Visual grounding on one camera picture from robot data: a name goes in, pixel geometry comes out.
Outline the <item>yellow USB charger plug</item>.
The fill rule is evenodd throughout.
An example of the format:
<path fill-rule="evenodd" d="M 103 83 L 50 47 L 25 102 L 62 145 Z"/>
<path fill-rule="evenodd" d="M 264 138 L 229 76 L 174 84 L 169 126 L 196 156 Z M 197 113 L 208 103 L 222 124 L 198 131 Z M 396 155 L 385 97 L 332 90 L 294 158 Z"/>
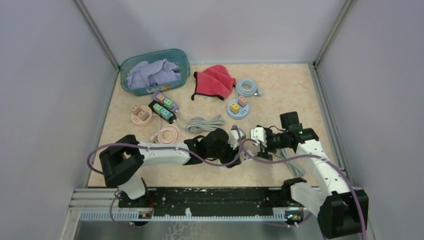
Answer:
<path fill-rule="evenodd" d="M 230 111 L 233 114 L 237 114 L 240 111 L 240 106 L 236 102 L 232 102 L 230 104 Z"/>

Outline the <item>round blue power socket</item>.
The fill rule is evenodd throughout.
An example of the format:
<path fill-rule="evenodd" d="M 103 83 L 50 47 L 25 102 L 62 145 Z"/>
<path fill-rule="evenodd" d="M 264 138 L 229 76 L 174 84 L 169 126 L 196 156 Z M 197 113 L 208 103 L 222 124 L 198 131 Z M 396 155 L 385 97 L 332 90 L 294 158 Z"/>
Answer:
<path fill-rule="evenodd" d="M 226 107 L 227 115 L 234 120 L 245 119 L 250 112 L 250 105 L 248 103 L 245 106 L 241 106 L 237 99 L 232 99 Z"/>

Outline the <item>pink USB charger plug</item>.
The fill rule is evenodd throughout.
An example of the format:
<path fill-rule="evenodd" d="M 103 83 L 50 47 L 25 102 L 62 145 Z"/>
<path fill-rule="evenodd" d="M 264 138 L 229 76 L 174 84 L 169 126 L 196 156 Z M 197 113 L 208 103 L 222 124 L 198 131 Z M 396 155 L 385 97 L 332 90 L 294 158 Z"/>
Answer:
<path fill-rule="evenodd" d="M 246 99 L 244 96 L 239 95 L 239 96 L 238 96 L 238 99 L 237 99 L 237 104 L 238 104 L 241 108 L 244 108 L 244 107 L 247 105 L 247 99 Z"/>

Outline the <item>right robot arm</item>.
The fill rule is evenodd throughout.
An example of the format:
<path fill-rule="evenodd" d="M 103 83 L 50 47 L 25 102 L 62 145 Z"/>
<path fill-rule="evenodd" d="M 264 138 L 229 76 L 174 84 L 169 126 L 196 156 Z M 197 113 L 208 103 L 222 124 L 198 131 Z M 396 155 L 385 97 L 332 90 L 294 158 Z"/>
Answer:
<path fill-rule="evenodd" d="M 340 168 L 326 155 L 318 135 L 311 128 L 302 129 L 298 124 L 284 132 L 273 133 L 257 126 L 250 130 L 254 144 L 270 152 L 291 148 L 294 159 L 303 160 L 319 190 L 315 190 L 302 178 L 284 183 L 281 199 L 287 206 L 297 203 L 306 207 L 318 221 L 321 233 L 327 239 L 353 234 L 367 238 L 369 198 L 364 190 L 355 190 Z"/>

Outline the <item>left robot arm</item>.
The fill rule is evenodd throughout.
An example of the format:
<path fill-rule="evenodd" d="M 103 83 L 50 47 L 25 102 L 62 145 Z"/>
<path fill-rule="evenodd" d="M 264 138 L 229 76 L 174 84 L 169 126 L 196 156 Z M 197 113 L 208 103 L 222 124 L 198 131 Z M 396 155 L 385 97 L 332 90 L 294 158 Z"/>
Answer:
<path fill-rule="evenodd" d="M 145 181 L 136 175 L 142 167 L 174 164 L 231 168 L 240 164 L 241 141 L 246 134 L 234 126 L 226 132 L 217 128 L 207 135 L 199 135 L 183 142 L 147 144 L 130 134 L 116 143 L 107 144 L 99 154 L 106 187 L 118 188 L 138 207 L 149 203 L 150 193 Z"/>

